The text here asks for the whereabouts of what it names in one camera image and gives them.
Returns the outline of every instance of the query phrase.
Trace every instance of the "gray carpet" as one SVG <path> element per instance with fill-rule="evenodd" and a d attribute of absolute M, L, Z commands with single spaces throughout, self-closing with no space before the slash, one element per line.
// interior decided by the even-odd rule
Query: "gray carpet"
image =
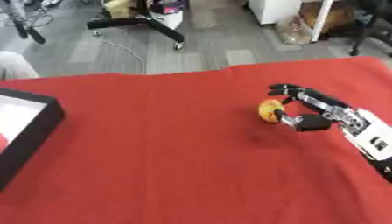
<path fill-rule="evenodd" d="M 312 45 L 283 45 L 272 26 L 260 26 L 253 15 L 236 0 L 193 0 L 178 28 L 185 34 L 181 51 L 173 42 L 143 25 L 102 30 L 101 39 L 125 46 L 130 52 L 104 44 L 86 29 L 86 22 L 100 7 L 81 0 L 64 0 L 50 11 L 55 19 L 39 30 L 45 45 L 22 40 L 13 28 L 0 28 L 0 50 L 22 53 L 42 76 L 125 73 L 171 74 L 220 69 L 232 65 L 290 60 L 317 60 L 347 57 L 350 40 L 333 38 Z M 389 66 L 386 53 L 392 49 L 368 39 L 362 55 L 380 58 Z"/>

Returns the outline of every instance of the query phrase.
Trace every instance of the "ball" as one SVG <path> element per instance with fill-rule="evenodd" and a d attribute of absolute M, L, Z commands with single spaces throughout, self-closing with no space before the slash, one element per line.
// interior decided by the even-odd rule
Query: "ball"
<path fill-rule="evenodd" d="M 259 105 L 259 116 L 268 123 L 278 123 L 274 114 L 276 109 L 284 111 L 284 105 L 277 100 L 266 100 Z"/>

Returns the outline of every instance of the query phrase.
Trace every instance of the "wire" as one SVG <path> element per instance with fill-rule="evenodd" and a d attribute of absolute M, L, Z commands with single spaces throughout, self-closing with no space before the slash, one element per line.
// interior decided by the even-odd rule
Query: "wire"
<path fill-rule="evenodd" d="M 25 19 L 21 22 L 27 23 L 28 25 L 30 25 L 32 27 L 42 27 L 42 26 L 49 25 L 54 20 L 54 16 L 48 14 L 48 11 L 44 10 L 43 8 L 37 8 L 32 13 L 34 13 L 34 14 L 30 15 L 29 17 L 27 17 L 27 19 Z M 41 22 L 41 24 L 36 24 L 37 21 L 39 21 L 39 20 L 44 20 L 44 22 Z M 12 23 L 10 18 L 7 18 L 5 20 L 5 26 L 6 27 L 14 27 L 15 25 Z"/>
<path fill-rule="evenodd" d="M 110 41 L 107 41 L 105 39 L 100 39 L 100 41 L 102 43 L 105 43 L 105 44 L 108 44 L 108 45 L 111 45 L 111 46 L 116 46 L 118 48 L 123 49 L 124 51 L 127 51 L 127 52 L 131 53 L 133 56 L 135 56 L 140 61 L 140 64 L 142 65 L 142 74 L 145 74 L 145 61 L 139 55 L 137 55 L 135 52 L 133 52 L 129 48 L 126 48 L 123 45 L 114 44 L 114 43 L 112 43 Z"/>

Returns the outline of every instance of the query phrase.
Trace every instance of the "red tablecloth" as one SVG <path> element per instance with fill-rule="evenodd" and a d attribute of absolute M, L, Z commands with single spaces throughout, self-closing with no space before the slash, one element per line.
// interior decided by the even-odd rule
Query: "red tablecloth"
<path fill-rule="evenodd" d="M 286 82 L 392 123 L 392 73 L 372 58 L 2 82 L 67 118 L 0 193 L 0 223 L 392 223 L 392 185 L 337 128 L 261 121 L 267 86 Z"/>

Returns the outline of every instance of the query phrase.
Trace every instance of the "robotic hand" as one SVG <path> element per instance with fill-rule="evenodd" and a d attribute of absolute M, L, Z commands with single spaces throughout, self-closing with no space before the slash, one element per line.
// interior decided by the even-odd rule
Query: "robotic hand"
<path fill-rule="evenodd" d="M 301 101 L 303 105 L 317 112 L 292 117 L 277 109 L 274 113 L 281 123 L 297 131 L 328 130 L 333 123 L 337 123 L 347 140 L 392 183 L 392 128 L 383 120 L 370 111 L 351 108 L 348 104 L 312 88 L 276 84 L 269 86 L 269 89 L 269 95 L 288 95 L 282 104 Z"/>

